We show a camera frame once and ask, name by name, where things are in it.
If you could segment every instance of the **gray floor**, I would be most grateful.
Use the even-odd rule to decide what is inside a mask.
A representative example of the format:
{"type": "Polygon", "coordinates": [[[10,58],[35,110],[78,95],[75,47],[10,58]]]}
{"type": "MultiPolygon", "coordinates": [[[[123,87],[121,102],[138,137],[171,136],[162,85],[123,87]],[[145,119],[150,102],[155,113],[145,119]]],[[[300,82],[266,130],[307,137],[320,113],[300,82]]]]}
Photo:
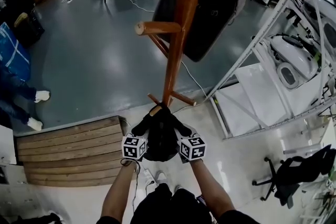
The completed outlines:
{"type": "MultiPolygon", "coordinates": [[[[41,119],[44,128],[56,128],[149,103],[149,92],[160,98],[166,58],[148,37],[135,34],[134,25],[151,20],[152,13],[128,0],[48,0],[37,6],[45,33],[30,49],[29,84],[51,91],[41,104],[18,102],[41,119]]],[[[133,0],[154,10],[159,0],[133,0]]],[[[193,63],[191,74],[204,88],[214,86],[233,65],[271,13],[270,8],[247,0],[241,14],[222,33],[206,57],[193,63]]],[[[270,34],[295,33],[283,14],[270,34]]],[[[255,62],[248,59],[246,64],[255,62]]],[[[198,86],[182,68],[176,83],[179,92],[198,86]]],[[[30,131],[14,121],[18,135],[30,131]]]]}

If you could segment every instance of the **wooden coat rack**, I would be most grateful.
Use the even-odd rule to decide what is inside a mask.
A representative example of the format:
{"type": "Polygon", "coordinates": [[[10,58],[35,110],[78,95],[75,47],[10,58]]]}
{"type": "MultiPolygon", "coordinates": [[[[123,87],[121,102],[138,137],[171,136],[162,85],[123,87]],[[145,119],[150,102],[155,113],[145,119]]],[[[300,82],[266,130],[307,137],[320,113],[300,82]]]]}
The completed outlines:
{"type": "MultiPolygon", "coordinates": [[[[194,100],[175,92],[174,86],[182,61],[186,38],[194,18],[197,3],[198,0],[177,0],[174,22],[140,22],[135,26],[135,31],[138,35],[148,35],[162,53],[168,58],[162,100],[162,102],[167,106],[171,104],[172,97],[177,98],[191,106],[196,104],[194,100]],[[172,34],[169,49],[157,36],[157,34],[172,34]]],[[[156,104],[159,104],[158,99],[152,94],[148,94],[148,97],[156,104]]]]}

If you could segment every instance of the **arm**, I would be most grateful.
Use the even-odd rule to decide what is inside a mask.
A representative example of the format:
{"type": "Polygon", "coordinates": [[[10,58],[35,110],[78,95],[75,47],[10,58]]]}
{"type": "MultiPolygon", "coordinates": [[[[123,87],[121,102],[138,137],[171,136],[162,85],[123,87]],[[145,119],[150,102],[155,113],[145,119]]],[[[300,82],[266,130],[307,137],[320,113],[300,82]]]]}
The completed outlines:
{"type": "Polygon", "coordinates": [[[135,162],[131,162],[128,166],[121,167],[104,200],[102,217],[112,217],[122,223],[135,166],[135,162]]]}
{"type": "Polygon", "coordinates": [[[202,160],[190,162],[194,175],[200,186],[207,207],[218,220],[227,211],[235,210],[229,195],[214,179],[202,160]]]}

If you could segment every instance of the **wooden platform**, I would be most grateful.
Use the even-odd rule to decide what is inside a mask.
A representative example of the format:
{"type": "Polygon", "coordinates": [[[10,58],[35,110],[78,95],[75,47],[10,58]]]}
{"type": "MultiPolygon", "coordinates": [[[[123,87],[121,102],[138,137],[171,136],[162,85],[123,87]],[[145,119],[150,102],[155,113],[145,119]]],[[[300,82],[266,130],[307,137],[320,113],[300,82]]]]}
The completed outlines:
{"type": "Polygon", "coordinates": [[[122,158],[119,117],[20,137],[18,159],[30,184],[87,187],[112,184],[122,158]]]}

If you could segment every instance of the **office chair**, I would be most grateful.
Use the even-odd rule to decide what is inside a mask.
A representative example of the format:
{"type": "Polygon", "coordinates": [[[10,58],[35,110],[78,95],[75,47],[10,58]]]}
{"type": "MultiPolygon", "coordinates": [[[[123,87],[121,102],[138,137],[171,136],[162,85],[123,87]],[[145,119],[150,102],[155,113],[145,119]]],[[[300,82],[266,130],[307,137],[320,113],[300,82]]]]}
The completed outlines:
{"type": "Polygon", "coordinates": [[[331,170],[336,150],[330,147],[331,145],[328,145],[308,158],[296,156],[281,161],[277,172],[275,172],[272,161],[266,157],[264,161],[269,163],[272,179],[261,183],[257,183],[256,180],[252,181],[253,186],[271,183],[266,197],[261,197],[260,200],[266,201],[276,188],[277,192],[274,196],[280,200],[282,206],[287,204],[290,209],[293,206],[292,196],[299,188],[299,183],[313,182],[320,174],[326,175],[331,170]],[[293,162],[300,163],[300,165],[290,167],[293,162]]]}

